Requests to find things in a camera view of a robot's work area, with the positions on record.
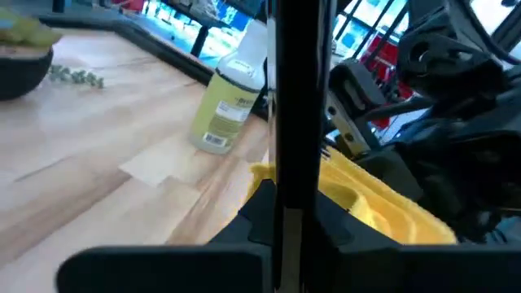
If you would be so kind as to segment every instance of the spray bottle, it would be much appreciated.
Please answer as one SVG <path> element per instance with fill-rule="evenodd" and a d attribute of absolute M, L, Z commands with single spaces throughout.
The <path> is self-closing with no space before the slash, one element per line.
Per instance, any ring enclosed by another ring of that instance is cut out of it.
<path fill-rule="evenodd" d="M 190 141 L 214 154 L 233 146 L 265 83 L 267 29 L 252 20 L 237 50 L 221 58 L 190 128 Z"/>

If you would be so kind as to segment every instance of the wooden table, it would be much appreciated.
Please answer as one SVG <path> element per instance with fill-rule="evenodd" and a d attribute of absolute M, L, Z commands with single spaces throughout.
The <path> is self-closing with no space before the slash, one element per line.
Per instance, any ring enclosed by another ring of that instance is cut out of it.
<path fill-rule="evenodd" d="M 225 156 L 186 139 L 204 86 L 114 33 L 64 30 L 54 63 L 105 89 L 44 80 L 0 103 L 0 291 L 55 291 L 87 247 L 202 244 L 242 206 L 267 124 L 250 116 Z"/>

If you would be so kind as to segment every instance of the yellow cloth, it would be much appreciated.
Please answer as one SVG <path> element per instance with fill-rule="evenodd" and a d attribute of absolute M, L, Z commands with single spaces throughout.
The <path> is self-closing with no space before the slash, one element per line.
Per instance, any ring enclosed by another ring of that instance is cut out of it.
<path fill-rule="evenodd" d="M 318 189 L 368 226 L 402 244 L 457 243 L 453 231 L 415 202 L 396 193 L 378 178 L 328 147 L 322 158 Z M 248 199 L 264 179 L 275 178 L 275 168 L 254 164 Z"/>

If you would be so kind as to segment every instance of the bottle label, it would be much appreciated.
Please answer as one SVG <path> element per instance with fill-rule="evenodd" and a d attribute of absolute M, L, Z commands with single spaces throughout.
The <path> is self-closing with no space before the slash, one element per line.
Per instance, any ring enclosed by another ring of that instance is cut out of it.
<path fill-rule="evenodd" d="M 247 119 L 259 91 L 246 90 L 218 72 L 203 96 L 191 131 L 215 147 L 229 147 Z"/>
<path fill-rule="evenodd" d="M 253 75 L 253 68 L 252 68 L 250 65 L 248 65 L 248 64 L 246 64 L 246 63 L 244 63 L 244 62 L 241 62 L 241 61 L 239 61 L 239 60 L 231 60 L 231 61 L 227 64 L 227 66 L 228 66 L 229 68 L 233 68 L 233 69 L 235 69 L 235 70 L 237 70 L 237 71 L 240 71 L 240 72 L 246 73 L 246 74 L 248 74 L 250 77 Z"/>

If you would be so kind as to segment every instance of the black pole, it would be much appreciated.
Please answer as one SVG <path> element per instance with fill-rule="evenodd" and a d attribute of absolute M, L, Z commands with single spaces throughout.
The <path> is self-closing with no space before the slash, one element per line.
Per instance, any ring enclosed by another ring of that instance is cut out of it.
<path fill-rule="evenodd" d="M 371 27 L 371 29 L 369 30 L 369 32 L 367 32 L 366 36 L 364 37 L 364 39 L 361 41 L 360 45 L 358 46 L 357 50 L 355 50 L 355 53 L 352 55 L 353 58 L 356 58 L 358 56 L 358 54 L 360 54 L 361 50 L 364 48 L 364 46 L 366 45 L 366 43 L 369 41 L 369 39 L 371 38 L 371 35 L 374 33 L 374 31 L 376 30 L 376 27 L 378 27 L 378 24 L 380 23 L 380 20 L 382 20 L 383 16 L 387 13 L 387 11 L 389 10 L 389 8 L 391 8 L 391 5 L 392 3 L 394 2 L 394 0 L 388 0 L 387 1 L 387 4 L 385 4 L 385 7 L 383 8 L 382 10 L 382 13 L 380 13 L 380 15 L 378 15 L 378 18 L 376 19 L 376 21 L 374 22 L 373 26 Z"/>
<path fill-rule="evenodd" d="M 300 6 L 299 14 L 295 13 L 292 1 L 271 2 L 276 6 L 277 106 L 276 116 L 270 117 L 275 118 L 276 129 L 276 213 L 279 216 L 275 232 L 282 231 L 281 237 L 275 235 L 274 263 L 283 256 L 280 290 L 301 292 L 306 279 L 307 249 L 313 247 L 316 240 L 310 229 L 315 222 L 322 118 L 336 2 L 307 2 Z M 307 21 L 301 22 L 301 15 L 306 15 Z M 268 69 L 273 64 L 272 57 L 268 55 Z M 269 70 L 269 81 L 272 73 Z"/>
<path fill-rule="evenodd" d="M 407 14 L 407 11 L 409 11 L 409 8 L 407 7 L 407 4 L 405 4 L 403 6 L 403 8 L 401 8 L 400 13 L 398 13 L 396 18 L 392 22 L 392 24 L 389 27 L 389 29 L 387 30 L 387 32 L 385 32 L 385 34 L 383 35 L 382 39 L 380 40 L 380 42 L 378 43 L 376 48 L 371 52 L 371 54 L 365 61 L 366 67 L 368 64 L 370 64 L 374 60 L 374 58 L 376 58 L 378 53 L 382 50 L 383 46 L 385 45 L 387 40 L 391 37 L 392 33 L 394 32 L 394 30 L 396 29 L 398 24 L 400 24 L 400 22 L 404 19 L 405 15 Z"/>
<path fill-rule="evenodd" d="M 352 8 L 351 12 L 345 17 L 344 24 L 342 24 L 342 27 L 340 28 L 339 32 L 335 36 L 335 40 L 340 39 L 342 37 L 342 33 L 344 33 L 344 30 L 348 27 L 349 22 L 352 20 L 352 16 L 355 14 L 355 11 L 357 11 L 358 7 L 360 6 L 360 3 L 362 0 L 358 0 L 355 3 L 355 6 Z"/>
<path fill-rule="evenodd" d="M 148 8 L 150 8 L 150 1 L 151 0 L 147 1 L 147 6 L 145 7 L 145 15 L 148 15 Z"/>
<path fill-rule="evenodd" d="M 209 27 L 207 27 L 206 25 L 201 26 L 201 28 L 199 29 L 199 33 L 197 34 L 197 38 L 195 39 L 194 45 L 192 46 L 192 50 L 190 51 L 190 54 L 192 54 L 195 57 L 199 57 L 199 55 L 201 55 L 201 51 L 203 50 L 204 42 L 206 41 L 206 38 L 208 37 L 209 32 L 210 32 Z"/>

